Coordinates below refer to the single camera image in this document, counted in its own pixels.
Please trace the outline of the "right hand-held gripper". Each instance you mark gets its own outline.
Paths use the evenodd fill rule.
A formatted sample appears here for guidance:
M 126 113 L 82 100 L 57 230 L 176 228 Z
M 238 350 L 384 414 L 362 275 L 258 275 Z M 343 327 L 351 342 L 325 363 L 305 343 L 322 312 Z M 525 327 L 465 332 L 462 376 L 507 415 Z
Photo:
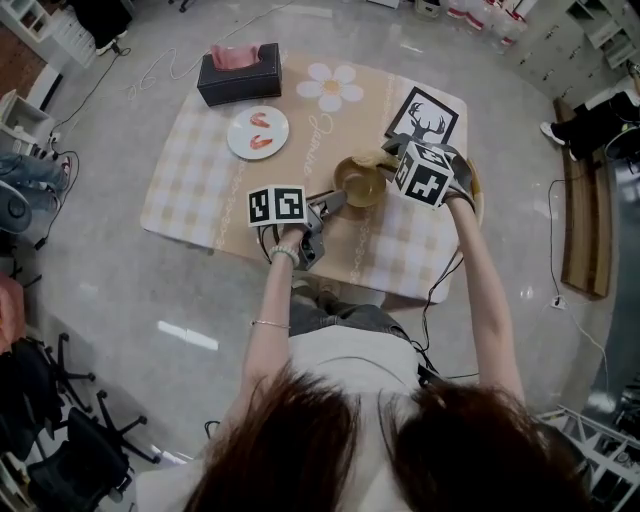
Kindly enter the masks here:
M 452 146 L 439 148 L 417 144 L 410 137 L 392 137 L 382 149 L 389 155 L 404 153 L 394 177 L 394 190 L 402 198 L 428 208 L 439 208 L 444 195 L 472 198 L 471 168 Z

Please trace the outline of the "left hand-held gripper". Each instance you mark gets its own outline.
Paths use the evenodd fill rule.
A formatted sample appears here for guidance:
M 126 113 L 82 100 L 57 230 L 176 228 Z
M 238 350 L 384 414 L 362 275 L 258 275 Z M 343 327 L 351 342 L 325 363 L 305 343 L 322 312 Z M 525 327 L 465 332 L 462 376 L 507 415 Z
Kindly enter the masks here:
M 346 203 L 344 190 L 333 190 L 315 196 L 312 202 L 306 198 L 302 186 L 269 185 L 247 193 L 248 226 L 255 228 L 258 243 L 268 261 L 271 261 L 264 237 L 272 231 L 275 241 L 279 241 L 279 229 L 285 225 L 299 225 L 304 235 L 298 246 L 299 263 L 297 270 L 310 270 L 324 255 L 321 217 L 337 214 Z

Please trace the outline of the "person's left hand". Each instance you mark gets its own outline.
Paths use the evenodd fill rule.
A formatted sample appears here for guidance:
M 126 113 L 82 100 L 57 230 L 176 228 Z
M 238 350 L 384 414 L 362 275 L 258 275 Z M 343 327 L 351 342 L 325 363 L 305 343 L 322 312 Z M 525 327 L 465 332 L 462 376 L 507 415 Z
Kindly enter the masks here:
M 280 235 L 278 245 L 298 251 L 299 245 L 305 235 L 304 225 L 286 224 Z

